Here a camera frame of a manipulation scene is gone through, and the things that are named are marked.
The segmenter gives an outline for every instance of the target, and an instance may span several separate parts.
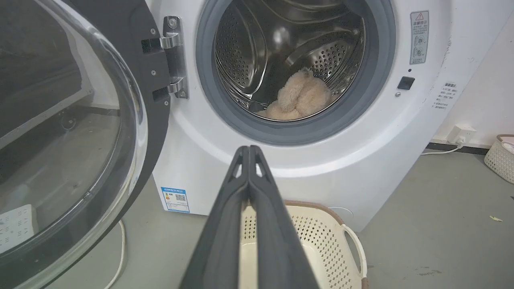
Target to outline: warning label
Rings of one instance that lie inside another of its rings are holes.
[[[162,197],[168,211],[189,213],[186,191],[181,189],[161,187]]]
[[[432,108],[445,111],[454,103],[457,94],[457,85],[453,82],[446,82],[443,87],[441,87],[439,95],[435,98]]]
[[[425,63],[428,48],[428,11],[411,13],[411,64]]]

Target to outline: white extension socket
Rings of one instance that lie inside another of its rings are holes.
[[[452,128],[452,130],[446,137],[446,140],[449,143],[456,145],[460,139],[463,139],[463,145],[466,145],[471,141],[473,136],[475,136],[475,133],[476,130],[471,126],[466,124],[457,124]]]
[[[0,214],[0,253],[27,241],[36,232],[38,224],[32,205]]]

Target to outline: stuffed animal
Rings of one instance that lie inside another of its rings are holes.
[[[331,104],[332,94],[323,80],[302,68],[279,90],[277,100],[258,115],[275,120],[294,120],[312,115]]]

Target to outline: door hinge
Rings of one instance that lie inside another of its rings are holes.
[[[175,94],[177,98],[189,98],[186,59],[182,37],[182,23],[179,17],[166,16],[162,28],[160,45],[166,52],[170,73],[168,92]]]

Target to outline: washing machine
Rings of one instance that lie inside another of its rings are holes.
[[[0,4],[0,287],[47,285],[153,174],[208,214],[240,146],[285,200],[361,230],[514,10],[495,0],[8,0]],[[296,71],[331,101],[261,112]]]

